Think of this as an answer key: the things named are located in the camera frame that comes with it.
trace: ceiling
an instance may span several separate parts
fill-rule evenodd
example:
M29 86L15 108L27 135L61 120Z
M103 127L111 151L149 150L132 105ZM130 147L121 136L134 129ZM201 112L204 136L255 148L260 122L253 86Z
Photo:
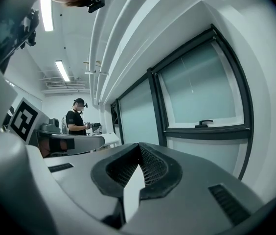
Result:
M111 5L106 4L102 8L111 7L103 27L98 48L96 59L99 61L103 59L109 35L125 2L126 0L114 0ZM39 0L34 4L33 8L41 10ZM89 60L92 29L96 14L97 12L88 13L87 8L66 7L63 4L52 2L54 30L45 32L41 18L41 22L36 29L36 45L27 47L30 55L43 73L41 78L41 83L44 85L43 88L46 90L51 89L46 86L46 82L63 82L55 66L55 61L57 60L63 61L64 68L74 84L79 83L79 88L89 88L89 75L85 75L86 64L83 62ZM72 83L68 83L65 86L56 88L68 89L68 85L74 87Z

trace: fluorescent light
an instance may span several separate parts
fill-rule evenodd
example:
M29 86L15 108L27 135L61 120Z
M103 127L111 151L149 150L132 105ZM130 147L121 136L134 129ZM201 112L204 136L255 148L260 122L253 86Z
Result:
M59 69L59 71L60 71L60 73L61 73L61 75L62 75L64 81L65 81L65 82L69 82L69 77L68 77L68 75L66 74L66 71L65 71L65 69L64 69L64 66L63 66L62 61L55 61L55 64L56 64L57 68Z
M52 1L51 0L40 0L42 20L44 21L45 31L53 31L53 20L52 20Z

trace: window latch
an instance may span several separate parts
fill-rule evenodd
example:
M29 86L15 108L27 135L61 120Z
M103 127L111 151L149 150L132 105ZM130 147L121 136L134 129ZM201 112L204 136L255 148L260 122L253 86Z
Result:
M207 128L207 124L203 124L203 122L213 122L213 120L201 120L198 125L195 125L195 128Z

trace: backpack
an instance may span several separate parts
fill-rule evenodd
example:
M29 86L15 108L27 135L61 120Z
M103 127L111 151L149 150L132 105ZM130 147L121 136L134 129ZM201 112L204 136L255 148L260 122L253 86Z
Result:
M66 124L66 115L64 117L62 117L62 133L63 134L68 134L69 133L69 127Z

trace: black t-shirt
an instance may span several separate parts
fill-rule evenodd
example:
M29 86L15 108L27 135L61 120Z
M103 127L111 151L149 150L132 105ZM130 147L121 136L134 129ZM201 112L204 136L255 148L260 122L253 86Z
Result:
M83 126L83 120L80 116L80 114L78 113L78 111L74 110L73 111L69 111L66 115L66 124L75 124L76 126ZM84 135L85 134L85 130L82 131L69 131L69 134L71 135Z

